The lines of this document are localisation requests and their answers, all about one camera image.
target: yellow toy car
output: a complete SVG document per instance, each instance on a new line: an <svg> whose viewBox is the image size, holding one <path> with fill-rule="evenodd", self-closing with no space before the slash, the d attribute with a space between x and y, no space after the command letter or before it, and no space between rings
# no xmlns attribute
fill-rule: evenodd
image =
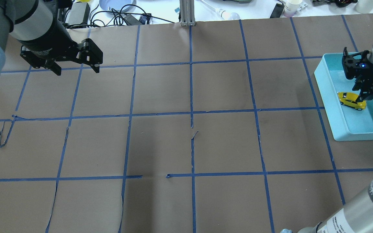
<svg viewBox="0 0 373 233"><path fill-rule="evenodd" d="M341 105L352 107L358 111L362 111L367 107L367 102L356 102L358 95L351 92L338 92L338 97Z"/></svg>

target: table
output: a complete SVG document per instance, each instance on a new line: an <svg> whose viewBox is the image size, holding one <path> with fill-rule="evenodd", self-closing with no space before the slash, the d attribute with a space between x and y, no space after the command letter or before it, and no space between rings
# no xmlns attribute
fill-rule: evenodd
<svg viewBox="0 0 373 233"><path fill-rule="evenodd" d="M266 19L269 18L273 11L277 0L253 0L250 3L236 3L222 0L206 0L213 7L219 7L229 12L236 12L241 19ZM91 9L94 9L99 0L92 0L89 2ZM350 4L347 7L339 8L335 4L313 6L311 0L304 0L308 6L296 13L295 17L306 16L326 16L326 15L355 15L359 14L354 10L355 4ZM142 7L147 13L152 13L153 16L164 18L173 22L178 22L178 14L175 9L179 7L179 0L137 0L136 4ZM198 0L195 1L195 20L198 21L221 21L218 15L212 10L208 9L203 3ZM139 9L134 9L133 13L142 13ZM112 15L107 13L99 13L96 19L108 22ZM154 24L167 23L162 20L154 19Z"/></svg>

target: black cable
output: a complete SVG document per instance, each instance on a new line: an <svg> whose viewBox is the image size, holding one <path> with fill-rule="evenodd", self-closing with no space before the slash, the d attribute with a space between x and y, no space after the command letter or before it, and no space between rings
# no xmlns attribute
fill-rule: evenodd
<svg viewBox="0 0 373 233"><path fill-rule="evenodd" d="M94 12L97 8L99 8L99 4L96 6L95 9L93 9L93 10L90 12L90 14L89 14L89 18L92 16L93 12Z"/></svg>
<svg viewBox="0 0 373 233"><path fill-rule="evenodd" d="M66 29L73 29L73 28L81 27L81 26L94 27L94 28L102 28L102 27L99 26L99 25L88 25L88 24L67 25L65 28L66 28Z"/></svg>
<svg viewBox="0 0 373 233"><path fill-rule="evenodd" d="M142 14L141 14L141 13L127 13L127 12L125 12L125 13L121 13L122 10L123 10L125 7L127 7L127 6L135 6L135 7L139 8L140 10L142 10L143 13L142 13ZM100 19L95 19L95 20L93 20L94 17L95 17L97 14L99 14L99 13L103 13L103 12L113 13L113 17L112 17L112 19L111 19L111 21L114 22L113 25L109 25L111 21L109 21L107 24L105 24L105 22L103 22L103 21L100 20ZM96 12L96 13L94 13L94 14L91 14L91 13L90 13L90 15L89 15L89 20L90 20L90 24L92 24L92 25L96 25L95 22L96 22L96 21L100 21L100 22L102 22L103 27L109 27L109 26L121 26L121 25L123 25L123 22L124 22L124 20L123 20L123 14L125 14L125 15L129 15L129 14L130 14L130 15L145 15L145 16L147 16L147 17L151 17L151 18L155 18L155 19L160 19L160 20L163 20L163 21L166 21L166 22L170 22L170 23L175 23L175 22L172 22L172 21L167 20L167 19L163 19L163 18L159 18L159 17L156 17L156 16L147 15L144 9L142 9L140 6L137 6L137 5L135 5L135 4L126 4L126 5L122 6L122 8L120 9L120 11L118 11L118 10L112 8L110 11L108 11L108 10L102 10L102 11L98 11L98 12Z"/></svg>
<svg viewBox="0 0 373 233"><path fill-rule="evenodd" d="M68 8L67 11L66 11L65 14L64 14L64 22L65 22L65 20L67 19L68 12L70 12L70 8Z"/></svg>
<svg viewBox="0 0 373 233"><path fill-rule="evenodd" d="M145 14L140 14L140 13L126 13L126 14L129 14L129 15L145 15ZM170 23L173 23L173 24L175 23L175 22L163 19L163 18L151 16L151 15L145 15L145 16L148 16L148 17L151 17L151 18L155 18L155 19L160 19L160 20L163 20L163 21L166 21L166 22L170 22Z"/></svg>
<svg viewBox="0 0 373 233"><path fill-rule="evenodd" d="M120 12L122 12L123 8L125 8L126 6L136 6L135 4L126 4L124 6L122 6L122 8L120 8ZM140 6L136 6L137 8L139 8L140 10L143 11L143 13L146 14L146 11L144 9L142 9Z"/></svg>

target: electronic device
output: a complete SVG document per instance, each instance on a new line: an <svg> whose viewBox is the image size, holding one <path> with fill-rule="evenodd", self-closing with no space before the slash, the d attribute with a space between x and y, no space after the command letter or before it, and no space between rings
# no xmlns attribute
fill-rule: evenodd
<svg viewBox="0 0 373 233"><path fill-rule="evenodd" d="M65 22L70 25L87 24L87 21L89 20L89 13L89 4L83 2L75 2L73 3L73 6L71 6L70 12L67 13Z"/></svg>
<svg viewBox="0 0 373 233"><path fill-rule="evenodd" d="M276 6L273 9L273 12L270 15L270 19L272 18L280 18L281 14L283 13L284 5L276 3Z"/></svg>

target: plastic bin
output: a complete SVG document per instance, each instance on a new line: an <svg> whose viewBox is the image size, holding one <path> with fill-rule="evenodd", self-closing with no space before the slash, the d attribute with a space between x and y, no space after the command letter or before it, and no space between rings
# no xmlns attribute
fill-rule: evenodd
<svg viewBox="0 0 373 233"><path fill-rule="evenodd" d="M337 141L373 140L373 100L367 108L357 111L340 105L337 92L353 92L354 80L345 78L342 53L327 53L315 71L315 78L322 96L332 134Z"/></svg>

